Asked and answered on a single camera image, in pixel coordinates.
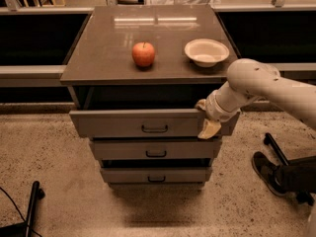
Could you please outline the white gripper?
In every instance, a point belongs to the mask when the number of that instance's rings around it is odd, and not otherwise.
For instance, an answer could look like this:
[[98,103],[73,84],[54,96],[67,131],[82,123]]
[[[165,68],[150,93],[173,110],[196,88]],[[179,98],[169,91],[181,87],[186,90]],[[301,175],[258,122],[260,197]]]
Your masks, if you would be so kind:
[[220,129],[221,122],[232,119],[241,107],[241,96],[228,91],[221,93],[219,90],[213,91],[206,99],[198,100],[195,108],[205,111],[206,118],[203,121],[202,130],[198,134],[199,139],[210,139]]

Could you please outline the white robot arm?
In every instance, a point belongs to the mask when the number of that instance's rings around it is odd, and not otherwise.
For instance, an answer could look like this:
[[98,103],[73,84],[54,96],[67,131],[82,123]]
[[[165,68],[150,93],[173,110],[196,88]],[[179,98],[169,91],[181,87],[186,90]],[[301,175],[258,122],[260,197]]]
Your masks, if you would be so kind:
[[[232,62],[227,70],[227,81],[206,98],[196,103],[204,112],[200,139],[213,137],[221,124],[232,119],[237,112],[254,101],[265,98],[293,118],[316,130],[316,86],[287,79],[278,70],[253,59],[242,58]],[[284,196],[296,193],[302,202],[311,201],[316,191],[316,164],[313,157],[287,161],[270,134],[265,142],[279,157],[278,165],[272,163],[262,152],[252,157],[252,167],[269,190]]]

